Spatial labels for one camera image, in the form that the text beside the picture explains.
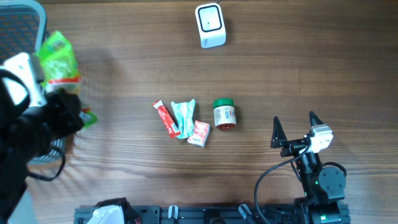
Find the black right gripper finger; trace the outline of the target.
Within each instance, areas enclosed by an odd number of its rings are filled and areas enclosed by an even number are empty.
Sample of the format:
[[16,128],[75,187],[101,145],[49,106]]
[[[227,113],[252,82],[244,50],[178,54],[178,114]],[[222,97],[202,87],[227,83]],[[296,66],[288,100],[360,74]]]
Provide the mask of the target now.
[[311,126],[324,124],[324,122],[313,111],[309,112],[309,118]]
[[287,142],[287,137],[284,133],[279,117],[275,116],[273,122],[274,124],[273,124],[273,132],[272,132],[270,147],[271,148],[284,147],[285,143]]

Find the green gummy candy bag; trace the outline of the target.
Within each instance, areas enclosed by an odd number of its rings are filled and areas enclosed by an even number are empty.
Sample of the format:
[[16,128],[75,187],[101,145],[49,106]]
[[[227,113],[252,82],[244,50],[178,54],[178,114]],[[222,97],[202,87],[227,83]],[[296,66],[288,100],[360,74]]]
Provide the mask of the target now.
[[44,73],[42,87],[46,92],[63,88],[72,94],[80,93],[82,77],[73,45],[60,31],[53,32],[35,55]]

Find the green lid spread jar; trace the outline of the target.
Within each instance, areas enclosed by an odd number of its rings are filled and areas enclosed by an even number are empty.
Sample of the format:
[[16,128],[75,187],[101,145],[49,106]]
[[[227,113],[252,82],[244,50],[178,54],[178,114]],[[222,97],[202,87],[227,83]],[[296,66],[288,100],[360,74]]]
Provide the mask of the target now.
[[213,114],[216,128],[233,129],[236,126],[234,101],[231,98],[219,98],[213,102]]

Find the red small carton box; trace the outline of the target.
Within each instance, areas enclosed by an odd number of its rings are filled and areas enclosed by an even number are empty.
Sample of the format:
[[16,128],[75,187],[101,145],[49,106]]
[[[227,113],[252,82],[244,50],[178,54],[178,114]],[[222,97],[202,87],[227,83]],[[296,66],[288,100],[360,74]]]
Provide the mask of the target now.
[[205,147],[210,128],[211,126],[208,123],[196,120],[194,122],[193,134],[188,137],[187,142],[195,146]]

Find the teal wipes packet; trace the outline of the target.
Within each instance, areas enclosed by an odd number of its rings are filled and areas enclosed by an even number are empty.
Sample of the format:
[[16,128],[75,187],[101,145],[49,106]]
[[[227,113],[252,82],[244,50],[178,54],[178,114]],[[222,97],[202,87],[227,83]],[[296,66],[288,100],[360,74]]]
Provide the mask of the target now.
[[193,134],[193,113],[195,104],[195,99],[182,103],[171,102],[171,106],[178,123],[178,129],[180,130],[180,135],[177,136],[178,139],[186,139]]

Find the red snack stick packet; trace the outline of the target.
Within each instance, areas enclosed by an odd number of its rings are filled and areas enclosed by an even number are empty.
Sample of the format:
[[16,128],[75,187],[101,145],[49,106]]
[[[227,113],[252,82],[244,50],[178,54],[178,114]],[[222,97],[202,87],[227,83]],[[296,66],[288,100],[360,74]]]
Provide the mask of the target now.
[[162,122],[164,123],[166,130],[171,138],[176,138],[181,134],[179,128],[175,124],[175,121],[170,114],[167,107],[164,105],[162,100],[158,100],[153,103],[153,107],[157,110]]

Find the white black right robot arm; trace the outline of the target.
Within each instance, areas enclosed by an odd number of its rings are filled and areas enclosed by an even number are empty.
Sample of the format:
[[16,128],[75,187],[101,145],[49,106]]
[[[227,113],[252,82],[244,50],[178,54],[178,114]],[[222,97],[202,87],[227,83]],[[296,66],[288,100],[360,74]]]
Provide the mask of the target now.
[[302,184],[304,196],[295,199],[299,223],[350,223],[345,198],[346,169],[336,162],[322,163],[319,153],[328,148],[333,131],[314,112],[309,112],[310,130],[301,139],[288,140],[278,117],[274,118],[271,147],[280,148],[281,157],[291,157],[293,170]]

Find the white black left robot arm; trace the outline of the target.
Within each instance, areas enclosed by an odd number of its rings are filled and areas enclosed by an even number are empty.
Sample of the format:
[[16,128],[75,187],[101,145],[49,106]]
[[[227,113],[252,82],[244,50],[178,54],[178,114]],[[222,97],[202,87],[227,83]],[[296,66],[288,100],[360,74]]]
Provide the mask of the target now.
[[43,78],[39,58],[32,54],[19,53],[1,65],[1,81],[22,88],[15,103],[11,88],[1,83],[1,223],[9,221],[25,195],[26,178],[54,180],[30,171],[29,162],[50,152],[53,141],[84,126],[78,95],[63,88],[43,93]]

